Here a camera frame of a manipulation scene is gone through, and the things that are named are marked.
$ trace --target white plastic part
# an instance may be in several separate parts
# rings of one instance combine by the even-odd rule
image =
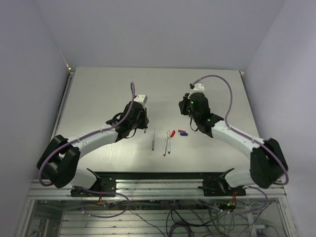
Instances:
[[[188,96],[188,99],[191,97],[191,95],[193,95],[194,93],[204,93],[205,92],[205,88],[204,85],[202,83],[197,83],[194,85],[193,90],[191,91],[191,93]]]
[[[260,147],[260,145],[253,143],[252,141],[248,140],[247,138],[240,136],[239,134],[231,131],[225,124],[225,121],[219,121],[215,124],[214,127],[212,127],[212,135],[214,138],[219,139],[236,150],[243,153],[249,160],[250,160],[250,154],[252,152],[252,149]],[[252,137],[253,139],[257,140],[258,142],[264,143],[262,138],[259,137],[253,137],[251,135],[248,135]]]
[[[111,127],[111,126],[108,124],[105,124],[103,125],[102,128],[107,128],[107,127]],[[80,140],[79,142],[74,143],[73,146],[79,148],[80,150],[79,159],[81,159],[83,156],[98,149],[99,147],[114,143],[117,137],[118,137],[118,133],[114,129],[112,129],[109,131],[98,133],[86,139]]]
[[[143,106],[143,108],[145,107],[147,100],[148,100],[147,95],[137,95],[134,98],[134,102],[140,103]]]
[[[89,170],[78,168],[74,178],[69,184],[90,189],[96,180],[97,178]]]
[[[232,188],[255,184],[250,176],[249,169],[233,169],[225,176],[225,180]]]

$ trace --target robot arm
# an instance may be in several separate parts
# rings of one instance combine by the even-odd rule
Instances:
[[[219,182],[220,187],[222,190],[226,190],[228,187],[257,184],[262,188],[268,188],[283,175],[283,170],[273,157],[254,141],[272,150],[287,170],[287,164],[278,142],[272,138],[265,141],[262,138],[248,135],[229,124],[227,126],[222,117],[211,113],[204,91],[203,84],[195,84],[192,92],[186,93],[183,100],[179,102],[181,114],[191,117],[200,132],[229,144],[250,160],[250,167],[226,171]],[[232,128],[251,137],[252,140],[232,131]]]
[[[79,160],[86,154],[98,149],[107,144],[118,142],[123,138],[127,138],[131,131],[136,129],[148,128],[149,120],[147,118],[147,102],[146,95],[138,95],[134,98],[134,103],[130,113],[126,119],[115,128],[103,131],[105,128],[117,124],[126,115],[131,102],[129,102],[122,113],[116,114],[111,120],[107,121],[101,128],[100,132],[78,137],[64,138],[62,135],[55,136],[48,144],[43,155],[37,163],[37,168],[40,169],[44,160],[58,147],[66,144],[68,141],[78,139],[78,142],[73,143],[55,154],[49,163],[44,167],[43,176],[49,179],[57,188],[62,188],[67,184],[81,186],[93,191],[102,190],[103,182],[93,171],[89,169],[78,169]]]

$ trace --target white table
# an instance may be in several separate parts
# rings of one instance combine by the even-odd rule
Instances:
[[[249,160],[229,145],[191,131],[189,117],[180,114],[178,102],[191,91],[189,83],[208,74],[224,77],[232,87],[229,123],[258,136],[239,71],[100,67],[76,69],[55,134],[72,137],[99,129],[123,111],[131,99],[129,84],[133,81],[136,94],[148,96],[147,133],[138,130],[132,139],[101,147],[82,158],[79,167],[94,171],[213,172],[249,165]],[[224,117],[229,105],[226,84],[217,78],[207,78],[202,83],[211,112]],[[155,151],[151,149],[153,128],[156,129]],[[177,132],[171,139],[171,154],[164,157],[166,133],[178,129],[189,135],[182,137]]]

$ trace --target white wall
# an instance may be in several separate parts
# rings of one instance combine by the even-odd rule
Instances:
[[[68,64],[245,70],[285,0],[37,0]]]
[[[14,235],[68,68],[33,0],[1,0],[0,230]]]
[[[261,136],[280,141],[301,236],[315,236],[316,1],[287,0],[245,73]]]

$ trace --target gray wall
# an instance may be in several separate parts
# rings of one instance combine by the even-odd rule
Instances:
[[[281,143],[288,199],[302,236],[315,236],[316,1],[287,0],[246,70],[259,132]]]
[[[71,67],[245,70],[285,0],[37,0]]]
[[[68,68],[33,0],[0,3],[0,230],[13,236]]]

